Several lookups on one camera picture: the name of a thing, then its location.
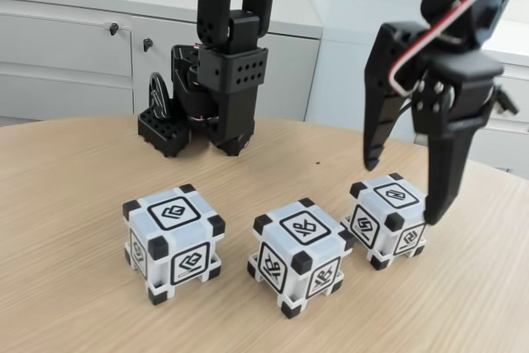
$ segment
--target drawer handle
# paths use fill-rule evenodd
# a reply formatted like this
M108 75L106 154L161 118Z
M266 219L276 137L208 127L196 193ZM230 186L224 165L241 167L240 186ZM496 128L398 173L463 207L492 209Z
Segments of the drawer handle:
M117 34L117 31L119 31L119 25L117 25L117 24L114 22L113 24L110 25L109 31L110 31L110 34L111 34L112 36L116 35L116 34Z
M149 48L155 45L153 41L150 38L146 38L143 40L143 51L146 53L149 51Z

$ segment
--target white cube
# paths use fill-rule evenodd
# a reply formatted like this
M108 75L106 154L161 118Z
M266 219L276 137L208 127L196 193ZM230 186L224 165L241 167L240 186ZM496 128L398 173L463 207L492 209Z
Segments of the white cube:
M341 286L341 260L352 252L354 237L309 198L257 217L254 235L260 248L250 257L248 272L278 294L286 317Z
M399 174L353 184L353 213L344 226L368 250L376 270L387 268L395 257L419 255L426 240L422 215L425 197Z
M174 296L182 283L221 273L216 244L226 223L188 184L123 204L125 257L145 279L150 301Z

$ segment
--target table surface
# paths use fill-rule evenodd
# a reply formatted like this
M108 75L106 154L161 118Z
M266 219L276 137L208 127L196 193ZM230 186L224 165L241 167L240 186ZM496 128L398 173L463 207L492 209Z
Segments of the table surface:
M334 218L350 185L399 172L427 186L427 151L390 141L361 163L361 134L260 120L239 158L195 141L165 159L134 117L0 129L0 351L527 352L529 183L469 162L427 247L376 272L357 246L343 287L287 320L246 273L254 218L309 197ZM192 183L226 220L222 274L153 307L126 265L122 204Z

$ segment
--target white wire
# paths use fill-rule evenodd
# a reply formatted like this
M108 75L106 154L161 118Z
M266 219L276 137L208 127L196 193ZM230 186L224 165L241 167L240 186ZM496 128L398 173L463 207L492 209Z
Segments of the white wire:
M414 45L412 45L397 62L393 65L389 71L389 84L392 89L403 97L410 95L413 90L407 91L401 86L395 79L397 72L419 51L429 45L434 39L436 39L448 26L450 26L455 20L457 20L463 13L465 13L477 0L458 0L450 12L436 25L434 25L424 36L422 36Z

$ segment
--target black robotic arm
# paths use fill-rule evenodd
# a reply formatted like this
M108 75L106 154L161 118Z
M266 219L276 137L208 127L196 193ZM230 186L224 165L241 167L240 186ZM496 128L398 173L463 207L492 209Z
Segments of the black robotic arm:
M176 45L171 54L173 98L160 74L150 78L150 106L138 133L165 156L176 156L201 133L228 155L239 155L254 133L257 88L268 50L257 40L269 29L273 0L198 0L202 45Z
M383 24L366 65L365 167L372 170L378 164L409 99L415 131L428 136L424 217L431 225L456 198L474 134L487 124L493 106L517 112L494 82L503 66L480 50L507 2L423 0L422 14L431 27Z

